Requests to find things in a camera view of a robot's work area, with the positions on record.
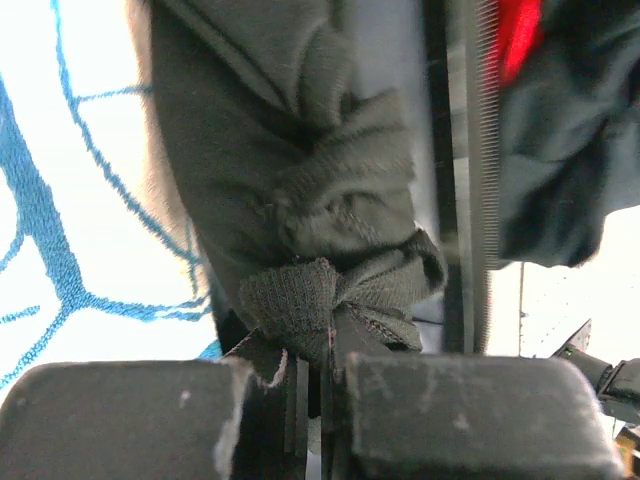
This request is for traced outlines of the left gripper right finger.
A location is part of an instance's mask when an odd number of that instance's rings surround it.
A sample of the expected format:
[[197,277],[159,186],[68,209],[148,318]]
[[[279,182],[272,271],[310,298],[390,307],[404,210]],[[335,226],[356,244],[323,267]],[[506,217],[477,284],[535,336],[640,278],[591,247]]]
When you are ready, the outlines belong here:
[[571,363],[392,352],[349,313],[328,324],[326,479],[619,479],[591,385]]

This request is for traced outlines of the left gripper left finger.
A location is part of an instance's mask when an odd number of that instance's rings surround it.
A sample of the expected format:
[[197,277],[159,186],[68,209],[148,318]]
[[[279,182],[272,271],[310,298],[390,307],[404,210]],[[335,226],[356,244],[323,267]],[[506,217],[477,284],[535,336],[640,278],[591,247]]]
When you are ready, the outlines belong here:
[[5,479],[301,479],[308,365],[253,332],[218,361],[53,363],[1,408]]

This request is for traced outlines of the blue white knitted towel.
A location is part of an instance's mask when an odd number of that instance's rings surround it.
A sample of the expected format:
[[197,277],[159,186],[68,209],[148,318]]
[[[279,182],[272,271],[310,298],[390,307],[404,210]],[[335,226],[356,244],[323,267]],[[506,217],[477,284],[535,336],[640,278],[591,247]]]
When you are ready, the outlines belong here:
[[144,1],[1,5],[1,388],[54,362],[216,359]]

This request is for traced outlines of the black garment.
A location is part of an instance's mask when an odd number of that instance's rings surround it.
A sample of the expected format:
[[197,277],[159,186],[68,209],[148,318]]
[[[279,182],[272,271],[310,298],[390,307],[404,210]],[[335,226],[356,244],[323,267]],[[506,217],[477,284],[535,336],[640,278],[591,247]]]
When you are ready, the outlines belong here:
[[639,5],[542,1],[540,27],[500,84],[498,254],[575,267],[639,202]]
[[414,220],[395,90],[359,100],[327,1],[155,1],[152,84],[181,200],[232,308],[312,364],[330,319],[419,350],[446,266]]

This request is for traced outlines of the yellow Pikachu suitcase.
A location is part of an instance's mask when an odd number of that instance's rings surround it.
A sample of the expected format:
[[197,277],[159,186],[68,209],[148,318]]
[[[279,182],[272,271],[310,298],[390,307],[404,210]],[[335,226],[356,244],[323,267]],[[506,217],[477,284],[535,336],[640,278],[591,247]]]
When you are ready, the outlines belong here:
[[412,310],[428,354],[481,353],[489,330],[488,190],[495,97],[494,1],[344,1],[338,21],[354,44],[354,92],[400,93],[413,134],[415,215],[441,247],[445,289]]

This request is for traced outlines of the red garment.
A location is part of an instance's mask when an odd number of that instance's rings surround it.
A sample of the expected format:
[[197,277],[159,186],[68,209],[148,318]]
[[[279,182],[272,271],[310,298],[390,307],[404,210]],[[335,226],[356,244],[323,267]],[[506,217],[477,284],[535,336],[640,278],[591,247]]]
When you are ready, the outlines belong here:
[[498,26],[492,58],[502,86],[515,79],[542,40],[541,0],[499,0]]

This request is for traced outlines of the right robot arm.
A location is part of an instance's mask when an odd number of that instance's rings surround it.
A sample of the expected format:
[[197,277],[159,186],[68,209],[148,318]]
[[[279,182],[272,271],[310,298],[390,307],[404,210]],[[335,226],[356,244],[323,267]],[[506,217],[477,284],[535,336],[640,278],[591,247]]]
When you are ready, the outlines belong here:
[[639,425],[639,359],[622,360],[613,366],[586,353],[592,330],[587,320],[553,353],[576,366],[596,393],[605,415]]

